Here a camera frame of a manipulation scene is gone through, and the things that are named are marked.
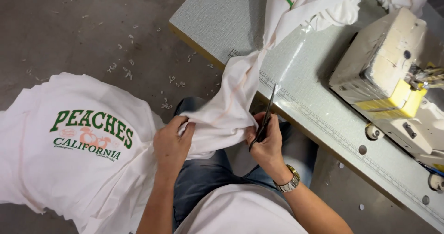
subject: blue jeans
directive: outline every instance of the blue jeans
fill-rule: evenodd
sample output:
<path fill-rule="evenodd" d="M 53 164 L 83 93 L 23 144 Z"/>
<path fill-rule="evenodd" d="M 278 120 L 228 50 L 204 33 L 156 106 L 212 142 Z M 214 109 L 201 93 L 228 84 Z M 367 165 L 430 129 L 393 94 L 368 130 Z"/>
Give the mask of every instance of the blue jeans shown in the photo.
<path fill-rule="evenodd" d="M 185 111 L 196 111 L 205 102 L 202 98 L 187 97 L 178 104 L 175 115 Z M 283 122 L 279 124 L 279 128 L 282 134 L 282 143 L 285 143 L 285 140 L 291 136 L 290 132 L 293 127 L 288 122 Z M 314 144 L 311 147 L 310 155 L 304 160 L 311 173 L 316 160 L 316 150 L 317 147 Z M 276 192 L 285 199 L 282 193 L 276 189 L 271 177 L 259 165 L 242 177 L 234 175 L 225 151 L 220 149 L 209 159 L 191 159 L 186 160 L 183 164 L 174 188 L 173 231 L 179 227 L 203 197 L 211 191 L 229 184 L 256 184 Z"/>

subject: gray floor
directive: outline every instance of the gray floor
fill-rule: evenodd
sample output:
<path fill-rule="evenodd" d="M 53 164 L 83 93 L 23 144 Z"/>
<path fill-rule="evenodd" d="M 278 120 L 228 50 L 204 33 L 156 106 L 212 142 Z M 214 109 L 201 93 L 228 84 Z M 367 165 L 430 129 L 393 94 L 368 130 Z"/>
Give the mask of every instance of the gray floor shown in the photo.
<path fill-rule="evenodd" d="M 147 101 L 166 122 L 172 109 L 161 109 L 164 97 L 172 105 L 190 95 L 210 99 L 222 72 L 208 67 L 202 56 L 192 55 L 194 51 L 167 28 L 184 1 L 0 0 L 0 110 L 7 109 L 23 88 L 60 72 L 87 74 L 127 90 Z M 109 73 L 112 63 L 117 69 Z M 122 67 L 131 70 L 132 80 L 125 78 Z M 171 84 L 169 76 L 176 79 Z M 180 81 L 186 86 L 176 87 Z M 324 152 L 319 153 L 312 189 L 357 234 L 437 233 L 346 167 L 340 169 L 338 161 Z M 365 209 L 359 210 L 359 204 Z M 12 233 L 76 230 L 72 221 L 50 211 L 38 215 L 25 206 L 0 205 L 0 234 Z"/>

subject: black scissors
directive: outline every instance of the black scissors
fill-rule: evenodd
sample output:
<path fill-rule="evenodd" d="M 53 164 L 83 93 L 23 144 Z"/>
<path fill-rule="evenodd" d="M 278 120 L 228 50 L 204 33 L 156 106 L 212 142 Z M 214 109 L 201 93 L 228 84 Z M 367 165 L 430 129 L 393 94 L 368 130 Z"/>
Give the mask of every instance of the black scissors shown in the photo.
<path fill-rule="evenodd" d="M 265 111 L 264 118 L 262 119 L 262 126 L 259 126 L 258 131 L 256 132 L 256 138 L 251 142 L 250 147 L 248 148 L 248 152 L 251 151 L 251 148 L 255 142 L 262 142 L 267 136 L 267 126 L 270 122 L 270 110 L 271 105 L 273 105 L 274 92 L 276 90 L 276 85 L 274 85 L 273 92 L 271 93 L 270 101 L 267 105 L 267 110 Z"/>

